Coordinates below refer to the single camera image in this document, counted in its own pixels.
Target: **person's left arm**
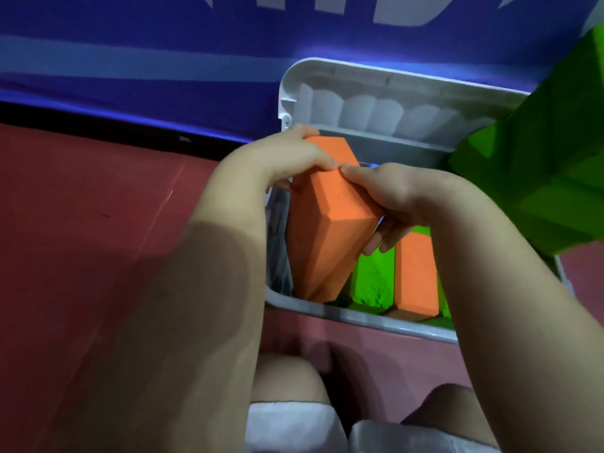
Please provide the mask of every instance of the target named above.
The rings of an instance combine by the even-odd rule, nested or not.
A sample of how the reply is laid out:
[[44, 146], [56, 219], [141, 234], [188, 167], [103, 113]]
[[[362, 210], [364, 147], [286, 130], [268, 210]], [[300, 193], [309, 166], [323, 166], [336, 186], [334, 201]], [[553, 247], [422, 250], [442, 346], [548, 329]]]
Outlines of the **person's left arm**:
[[242, 450], [265, 299], [265, 191], [312, 167], [338, 167], [303, 141], [312, 135], [295, 126], [215, 169], [76, 419], [80, 441], [120, 451]]

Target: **person's right hand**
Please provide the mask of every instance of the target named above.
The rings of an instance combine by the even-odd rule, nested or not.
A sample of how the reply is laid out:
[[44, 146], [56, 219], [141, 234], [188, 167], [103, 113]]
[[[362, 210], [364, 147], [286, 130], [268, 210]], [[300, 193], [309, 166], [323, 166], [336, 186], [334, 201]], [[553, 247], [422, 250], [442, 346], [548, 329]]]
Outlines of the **person's right hand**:
[[371, 255], [391, 249], [414, 226], [429, 226], [428, 208], [450, 173], [402, 164], [383, 164], [375, 168], [341, 166], [342, 175], [369, 192], [386, 209], [386, 215], [372, 239], [363, 249]]

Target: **white shorts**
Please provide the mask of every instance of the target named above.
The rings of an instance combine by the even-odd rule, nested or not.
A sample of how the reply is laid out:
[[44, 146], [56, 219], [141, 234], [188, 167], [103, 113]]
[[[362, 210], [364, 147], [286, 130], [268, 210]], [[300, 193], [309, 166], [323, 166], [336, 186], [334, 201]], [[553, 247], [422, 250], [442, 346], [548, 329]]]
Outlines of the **white shorts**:
[[249, 406], [246, 453], [495, 453], [490, 446], [438, 429], [361, 421], [347, 439], [333, 407], [315, 402]]

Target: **person's left hand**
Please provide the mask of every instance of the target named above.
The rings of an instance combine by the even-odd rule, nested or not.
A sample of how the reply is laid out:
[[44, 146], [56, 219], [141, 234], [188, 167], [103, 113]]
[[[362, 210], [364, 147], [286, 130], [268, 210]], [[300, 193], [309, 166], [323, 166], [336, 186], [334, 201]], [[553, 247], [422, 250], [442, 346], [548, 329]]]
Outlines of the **person's left hand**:
[[305, 141], [318, 136], [313, 127], [296, 124], [291, 129], [254, 141], [238, 149], [246, 158], [248, 168], [259, 171], [266, 179], [266, 188], [277, 186], [289, 189], [288, 178], [309, 168], [336, 170], [339, 164], [314, 143]]

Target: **person's right arm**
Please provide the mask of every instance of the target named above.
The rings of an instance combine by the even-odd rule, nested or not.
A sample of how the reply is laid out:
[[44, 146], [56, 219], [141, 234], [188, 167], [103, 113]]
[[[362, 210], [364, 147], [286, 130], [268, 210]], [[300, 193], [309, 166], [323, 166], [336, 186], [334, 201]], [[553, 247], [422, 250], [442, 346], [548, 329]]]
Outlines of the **person's right arm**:
[[501, 449], [604, 450], [604, 329], [499, 207], [441, 171], [342, 170], [390, 210], [366, 254], [430, 226], [461, 352]]

